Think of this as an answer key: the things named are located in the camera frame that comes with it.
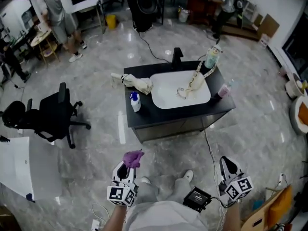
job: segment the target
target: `sink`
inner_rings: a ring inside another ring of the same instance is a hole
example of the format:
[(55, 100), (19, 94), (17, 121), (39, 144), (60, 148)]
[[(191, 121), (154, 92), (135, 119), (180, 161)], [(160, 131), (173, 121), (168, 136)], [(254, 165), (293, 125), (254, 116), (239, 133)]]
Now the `sink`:
[(153, 82), (151, 93), (154, 104), (166, 110), (207, 103), (211, 98), (211, 93), (201, 73), (197, 76), (197, 83), (203, 82), (200, 89), (191, 91), (186, 99), (177, 96), (179, 87), (187, 89), (194, 72), (194, 70), (188, 70), (152, 75), (150, 80)]

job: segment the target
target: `shorts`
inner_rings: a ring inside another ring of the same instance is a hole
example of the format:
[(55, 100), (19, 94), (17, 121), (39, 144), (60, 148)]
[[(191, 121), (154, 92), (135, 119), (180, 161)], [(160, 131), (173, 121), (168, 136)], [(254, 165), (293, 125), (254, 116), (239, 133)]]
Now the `shorts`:
[(65, 44), (68, 41), (68, 36), (72, 35), (77, 30), (74, 22), (74, 14), (64, 14), (63, 21), (58, 26), (52, 26), (53, 35), (60, 44)]

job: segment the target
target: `faucet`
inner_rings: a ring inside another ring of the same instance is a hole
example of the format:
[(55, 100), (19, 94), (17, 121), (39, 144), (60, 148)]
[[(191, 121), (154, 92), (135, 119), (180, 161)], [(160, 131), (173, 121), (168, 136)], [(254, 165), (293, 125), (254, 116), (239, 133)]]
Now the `faucet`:
[(181, 57), (183, 57), (183, 53), (179, 47), (174, 48), (173, 58), (171, 63), (171, 69), (176, 71), (178, 67), (181, 65)]

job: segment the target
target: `purple cloth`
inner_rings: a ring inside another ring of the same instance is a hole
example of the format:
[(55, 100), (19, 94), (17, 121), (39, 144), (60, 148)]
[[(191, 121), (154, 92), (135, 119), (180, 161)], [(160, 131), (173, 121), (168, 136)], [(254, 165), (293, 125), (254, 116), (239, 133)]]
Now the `purple cloth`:
[(140, 159), (144, 155), (142, 151), (133, 151), (133, 152), (126, 152), (123, 156), (123, 162), (126, 167), (129, 168), (137, 168), (140, 167)]

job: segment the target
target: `person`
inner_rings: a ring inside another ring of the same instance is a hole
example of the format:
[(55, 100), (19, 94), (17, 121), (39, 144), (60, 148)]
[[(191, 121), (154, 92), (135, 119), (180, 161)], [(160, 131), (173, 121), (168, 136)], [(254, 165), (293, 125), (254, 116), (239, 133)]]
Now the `person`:
[(19, 64), (18, 59), (14, 55), (13, 50), (9, 46), (9, 43), (0, 38), (0, 61), (11, 66), (12, 69), (19, 75), (19, 77), (26, 83), (31, 74), (28, 71), (23, 72)]
[[(200, 213), (183, 206), (184, 197), (191, 191), (190, 182), (193, 172), (188, 170), (183, 178), (177, 179), (174, 191), (166, 201), (157, 201), (158, 188), (149, 179), (143, 177), (138, 188), (138, 195), (127, 213), (127, 231), (206, 231), (206, 223)], [(115, 206), (103, 231), (122, 231), (126, 216), (126, 206)], [(228, 208), (223, 231), (240, 231), (239, 204)]]
[(209, 29), (206, 30), (207, 37), (212, 40), (220, 38), (222, 27), (235, 14), (236, 10), (234, 0), (217, 0), (216, 2), (221, 4), (221, 11), (212, 27), (212, 31)]
[(137, 3), (137, 0), (127, 0), (133, 19), (133, 28), (136, 32), (144, 33), (153, 27), (152, 16), (143, 13)]
[(58, 42), (64, 44), (72, 54), (69, 62), (72, 63), (82, 57), (82, 54), (77, 51), (74, 44), (69, 43), (67, 35), (73, 35), (83, 49), (87, 45), (82, 40), (81, 34), (74, 24), (72, 15), (65, 12), (61, 0), (38, 0), (38, 6), (42, 12), (44, 22), (51, 28)]

